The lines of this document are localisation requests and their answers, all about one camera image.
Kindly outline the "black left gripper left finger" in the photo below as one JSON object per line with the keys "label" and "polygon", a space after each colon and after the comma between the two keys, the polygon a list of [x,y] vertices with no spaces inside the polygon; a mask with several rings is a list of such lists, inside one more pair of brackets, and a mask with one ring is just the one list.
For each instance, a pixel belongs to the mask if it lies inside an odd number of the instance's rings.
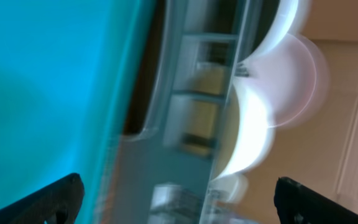
{"label": "black left gripper left finger", "polygon": [[74,223],[85,196],[79,174],[69,174],[0,209],[0,223]]}

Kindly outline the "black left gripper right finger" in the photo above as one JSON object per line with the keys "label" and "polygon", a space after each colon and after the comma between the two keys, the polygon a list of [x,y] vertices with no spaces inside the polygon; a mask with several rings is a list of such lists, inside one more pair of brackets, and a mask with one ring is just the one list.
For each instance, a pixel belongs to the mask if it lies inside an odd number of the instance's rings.
{"label": "black left gripper right finger", "polygon": [[281,224],[358,224],[358,214],[289,177],[277,180],[273,201]]}

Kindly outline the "white round plate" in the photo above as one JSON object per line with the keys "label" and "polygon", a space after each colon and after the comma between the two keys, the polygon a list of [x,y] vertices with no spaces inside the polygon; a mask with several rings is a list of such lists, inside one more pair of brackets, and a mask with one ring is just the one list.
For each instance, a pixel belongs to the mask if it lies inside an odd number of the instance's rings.
{"label": "white round plate", "polygon": [[302,35],[286,34],[271,51],[237,64],[271,106],[274,126],[298,126],[319,110],[329,89],[329,68],[320,49]]}

